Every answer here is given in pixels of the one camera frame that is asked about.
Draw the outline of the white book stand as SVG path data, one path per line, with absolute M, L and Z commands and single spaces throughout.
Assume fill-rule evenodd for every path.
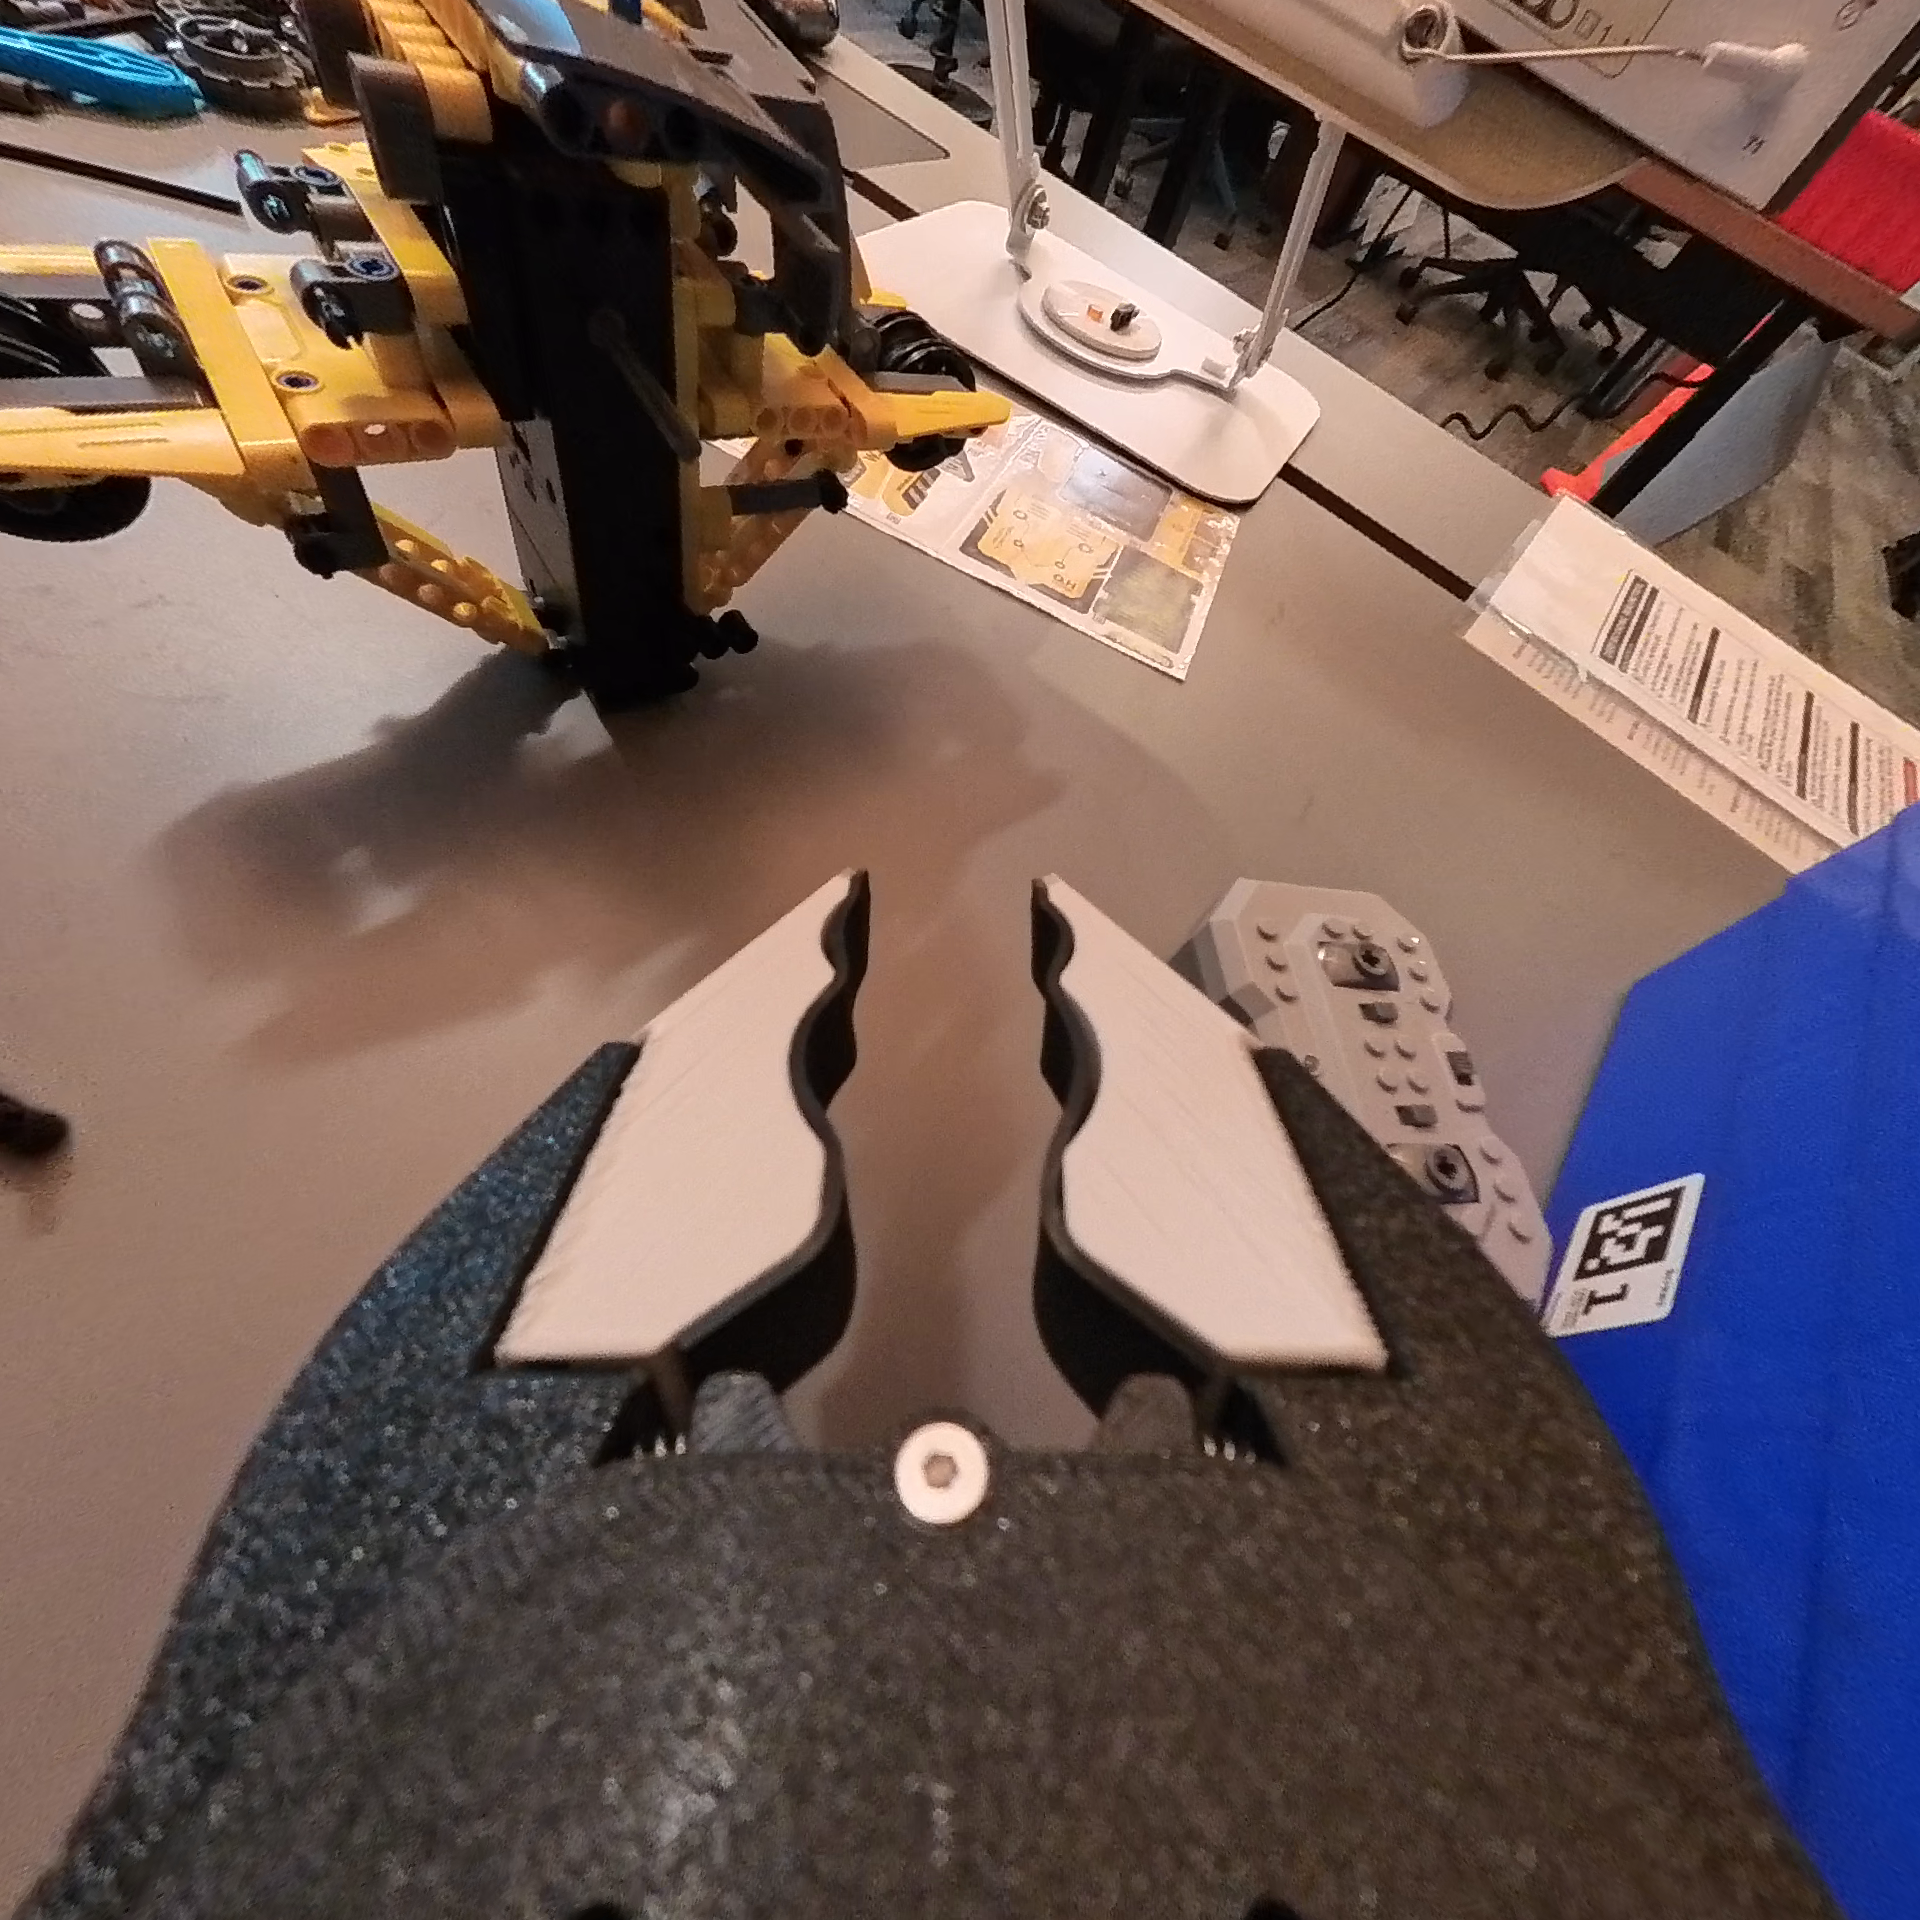
M 951 203 L 877 229 L 874 268 L 951 341 L 1049 410 L 1188 491 L 1255 503 L 1305 444 L 1316 404 L 1266 371 L 1347 139 L 1412 166 L 1472 207 L 1575 203 L 1652 156 L 1532 72 L 1582 51 L 1500 51 L 1454 3 L 1148 3 L 1316 125 L 1260 318 L 1229 329 L 1077 245 L 1046 200 L 1033 141 L 1024 3 L 987 3 L 1001 207 Z M 1690 58 L 1775 92 L 1808 58 L 1718 42 L 1624 44 L 1621 58 Z

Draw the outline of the grey toy brick battery box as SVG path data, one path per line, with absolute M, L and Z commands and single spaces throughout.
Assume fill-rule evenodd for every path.
M 1292 1051 L 1523 1303 L 1543 1304 L 1548 1229 L 1491 1127 L 1450 980 L 1416 926 L 1370 893 L 1239 877 L 1172 967 L 1260 1046 Z

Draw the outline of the blue plastic bin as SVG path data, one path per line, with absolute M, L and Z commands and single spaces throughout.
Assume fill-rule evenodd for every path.
M 1650 971 L 1548 1331 L 1846 1918 L 1917 1914 L 1917 808 Z

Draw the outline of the red orange chair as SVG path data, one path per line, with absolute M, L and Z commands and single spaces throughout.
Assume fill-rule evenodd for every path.
M 1775 225 L 1909 296 L 1917 287 L 1917 126 L 1864 116 Z

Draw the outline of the wooden desk with dark leg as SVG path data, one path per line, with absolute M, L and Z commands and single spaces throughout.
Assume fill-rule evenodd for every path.
M 1760 213 L 1656 160 L 1634 166 L 1624 176 L 1624 188 L 1681 225 L 1693 243 L 1750 268 L 1760 282 L 1760 296 L 1756 313 L 1724 325 L 1724 340 L 1715 346 L 1685 341 L 1681 334 L 1668 335 L 1677 350 L 1688 354 L 1709 375 L 1678 388 L 1671 407 L 1647 418 L 1652 428 L 1650 437 L 1625 459 L 1610 466 L 1597 487 L 1597 513 L 1621 519 L 1634 508 L 1652 481 L 1735 404 L 1744 387 L 1803 325 L 1813 325 L 1824 341 L 1864 334 L 1896 349 L 1917 346 L 1917 309 L 1909 307 L 1909 296 L 1872 282 L 1780 226 L 1775 213 L 1785 207 Z

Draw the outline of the black office chair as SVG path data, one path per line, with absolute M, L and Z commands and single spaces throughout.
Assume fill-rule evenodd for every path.
M 1453 200 L 1437 197 L 1442 222 L 1442 254 L 1412 262 L 1398 278 L 1397 322 L 1414 325 L 1434 300 L 1478 300 L 1478 322 L 1491 325 L 1500 349 L 1485 366 L 1491 381 L 1513 371 L 1523 349 L 1535 350 L 1535 369 L 1548 375 L 1568 356 L 1568 340 L 1554 322 L 1557 303 L 1573 293 L 1568 275 L 1553 278 L 1543 298 L 1532 282 L 1535 268 L 1520 254 L 1460 259 L 1453 250 L 1453 225 L 1457 219 Z

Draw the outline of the blue toy brick part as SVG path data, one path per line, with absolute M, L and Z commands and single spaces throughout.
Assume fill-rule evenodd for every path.
M 206 107 L 169 58 L 76 36 L 2 26 L 2 78 L 123 119 L 195 119 Z

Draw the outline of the yellow grey sticker sheet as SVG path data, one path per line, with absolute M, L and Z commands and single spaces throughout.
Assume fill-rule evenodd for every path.
M 864 450 L 845 487 L 870 528 L 1176 680 L 1239 528 L 1023 400 L 940 468 Z

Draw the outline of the black toy gear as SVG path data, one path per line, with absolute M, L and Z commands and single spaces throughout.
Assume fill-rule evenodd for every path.
M 157 3 L 157 51 L 220 111 L 301 122 L 312 56 L 298 3 Z

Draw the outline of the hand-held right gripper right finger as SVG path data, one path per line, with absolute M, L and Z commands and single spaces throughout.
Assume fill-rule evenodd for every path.
M 1388 1370 L 1273 1097 L 1280 1057 L 1058 876 L 1032 890 L 1032 948 L 1061 1104 L 1043 1345 L 1111 1428 L 1132 1382 L 1166 1378 L 1199 1450 L 1276 1450 L 1255 1382 Z

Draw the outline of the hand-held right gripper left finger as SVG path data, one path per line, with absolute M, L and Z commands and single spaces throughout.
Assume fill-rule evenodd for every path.
M 849 868 L 637 1038 L 491 1363 L 640 1373 L 674 1428 L 722 1373 L 789 1391 L 855 1303 L 843 1144 L 870 877 Z

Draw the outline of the laminated printed paper sheet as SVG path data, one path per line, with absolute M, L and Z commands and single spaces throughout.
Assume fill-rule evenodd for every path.
M 1575 497 L 1465 640 L 1800 876 L 1917 802 L 1917 731 Z

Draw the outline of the yellow black toy brick vehicle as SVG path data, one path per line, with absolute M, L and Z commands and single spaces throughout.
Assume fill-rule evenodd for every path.
M 599 703 L 749 653 L 734 593 L 864 450 L 1010 418 L 874 293 L 836 129 L 770 3 L 298 3 L 359 141 L 237 154 L 301 257 L 2 247 L 2 534 L 123 534 L 154 484 L 278 531 Z

